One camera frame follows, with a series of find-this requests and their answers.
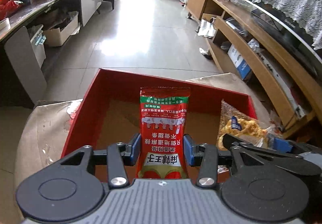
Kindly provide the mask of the dark long side table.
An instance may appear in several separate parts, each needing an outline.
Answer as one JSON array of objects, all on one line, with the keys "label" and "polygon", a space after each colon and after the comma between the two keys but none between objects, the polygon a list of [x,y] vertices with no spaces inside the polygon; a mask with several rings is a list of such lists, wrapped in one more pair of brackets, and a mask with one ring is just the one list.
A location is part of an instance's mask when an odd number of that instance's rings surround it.
[{"label": "dark long side table", "polygon": [[46,90],[46,79],[32,49],[27,26],[53,6],[81,6],[81,0],[39,0],[9,18],[1,31],[1,106],[32,108]]}]

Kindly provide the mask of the red cardboard box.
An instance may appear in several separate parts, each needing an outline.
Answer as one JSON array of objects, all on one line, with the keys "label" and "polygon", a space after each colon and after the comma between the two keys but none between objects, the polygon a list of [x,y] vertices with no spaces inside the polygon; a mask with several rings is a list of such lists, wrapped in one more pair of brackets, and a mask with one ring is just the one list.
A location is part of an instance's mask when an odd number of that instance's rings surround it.
[{"label": "red cardboard box", "polygon": [[76,113],[62,156],[85,145],[107,149],[116,142],[129,142],[139,132],[139,95],[143,86],[190,88],[186,131],[198,143],[216,142],[222,100],[256,117],[252,98],[244,93],[221,86],[100,69]]}]

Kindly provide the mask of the blue white box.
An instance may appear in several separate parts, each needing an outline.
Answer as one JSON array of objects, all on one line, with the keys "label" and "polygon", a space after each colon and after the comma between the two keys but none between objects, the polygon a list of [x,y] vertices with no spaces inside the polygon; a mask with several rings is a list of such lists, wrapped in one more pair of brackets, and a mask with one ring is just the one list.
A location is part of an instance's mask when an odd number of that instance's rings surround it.
[{"label": "blue white box", "polygon": [[241,76],[241,79],[246,80],[251,75],[252,70],[234,45],[230,46],[228,56]]}]

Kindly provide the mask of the yellow waffle pastry packet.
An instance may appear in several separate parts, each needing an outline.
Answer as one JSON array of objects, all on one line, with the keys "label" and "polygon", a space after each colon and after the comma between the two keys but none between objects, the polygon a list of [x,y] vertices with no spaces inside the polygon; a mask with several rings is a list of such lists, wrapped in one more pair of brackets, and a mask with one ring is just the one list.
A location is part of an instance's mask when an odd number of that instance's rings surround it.
[{"label": "yellow waffle pastry packet", "polygon": [[219,150],[226,150],[223,145],[223,138],[227,133],[245,142],[250,142],[256,147],[268,148],[268,134],[273,133],[274,129],[273,125],[251,118],[222,100],[216,145]]}]

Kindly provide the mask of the white storage bin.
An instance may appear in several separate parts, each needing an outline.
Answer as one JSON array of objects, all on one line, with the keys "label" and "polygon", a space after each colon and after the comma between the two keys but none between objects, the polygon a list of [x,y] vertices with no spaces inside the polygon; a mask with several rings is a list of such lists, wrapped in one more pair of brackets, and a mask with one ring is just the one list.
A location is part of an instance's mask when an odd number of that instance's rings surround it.
[{"label": "white storage bin", "polygon": [[29,28],[27,31],[36,60],[41,68],[44,60],[46,59],[46,53],[44,48],[46,35],[43,33],[43,25],[33,26],[32,28]]}]

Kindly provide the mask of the wooden TV stand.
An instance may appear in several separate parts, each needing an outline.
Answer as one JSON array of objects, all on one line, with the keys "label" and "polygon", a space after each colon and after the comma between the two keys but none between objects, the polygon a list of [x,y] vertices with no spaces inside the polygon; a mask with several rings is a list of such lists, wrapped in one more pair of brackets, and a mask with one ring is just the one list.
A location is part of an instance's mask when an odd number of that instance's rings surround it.
[{"label": "wooden TV stand", "polygon": [[287,49],[264,31],[249,11],[227,0],[188,0],[188,17],[214,18],[215,34],[206,42],[222,72],[238,74],[221,49],[230,42],[258,79],[277,113],[283,137],[298,142],[312,139],[321,128],[321,86]]}]

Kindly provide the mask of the black curved television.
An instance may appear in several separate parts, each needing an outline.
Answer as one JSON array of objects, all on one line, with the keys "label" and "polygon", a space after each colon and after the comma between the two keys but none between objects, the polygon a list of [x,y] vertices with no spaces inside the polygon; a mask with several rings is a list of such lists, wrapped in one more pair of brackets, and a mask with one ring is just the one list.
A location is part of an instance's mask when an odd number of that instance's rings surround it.
[{"label": "black curved television", "polygon": [[311,46],[313,39],[298,23],[265,3],[252,3],[252,19],[280,43],[314,79],[321,80],[321,50]]}]

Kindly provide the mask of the red spicy strip packet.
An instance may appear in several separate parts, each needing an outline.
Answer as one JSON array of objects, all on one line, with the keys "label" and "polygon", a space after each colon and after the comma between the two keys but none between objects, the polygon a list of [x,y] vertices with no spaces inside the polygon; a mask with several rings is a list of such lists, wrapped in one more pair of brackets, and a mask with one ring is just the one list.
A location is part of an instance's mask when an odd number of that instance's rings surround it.
[{"label": "red spicy strip packet", "polygon": [[141,150],[136,167],[137,178],[183,179],[187,177],[183,135],[189,97],[189,88],[141,88]]}]

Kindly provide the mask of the cardboard box under table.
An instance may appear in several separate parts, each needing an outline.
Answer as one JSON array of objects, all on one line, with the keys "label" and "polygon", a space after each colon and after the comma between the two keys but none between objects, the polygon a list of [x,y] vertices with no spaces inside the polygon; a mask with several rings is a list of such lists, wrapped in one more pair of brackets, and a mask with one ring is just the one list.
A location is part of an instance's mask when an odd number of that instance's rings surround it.
[{"label": "cardboard box under table", "polygon": [[45,45],[49,47],[60,47],[77,29],[79,13],[77,11],[71,11],[68,15],[67,24],[63,28],[57,27],[43,31],[43,34],[46,36]]}]

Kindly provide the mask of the white paper bag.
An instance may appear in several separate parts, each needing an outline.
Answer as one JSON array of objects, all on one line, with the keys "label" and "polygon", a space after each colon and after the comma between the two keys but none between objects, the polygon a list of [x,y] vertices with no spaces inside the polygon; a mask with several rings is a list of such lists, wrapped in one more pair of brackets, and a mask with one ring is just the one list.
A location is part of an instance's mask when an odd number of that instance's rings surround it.
[{"label": "white paper bag", "polygon": [[216,29],[214,27],[215,20],[216,18],[210,18],[209,21],[202,19],[198,30],[198,36],[213,38],[216,33]]}]

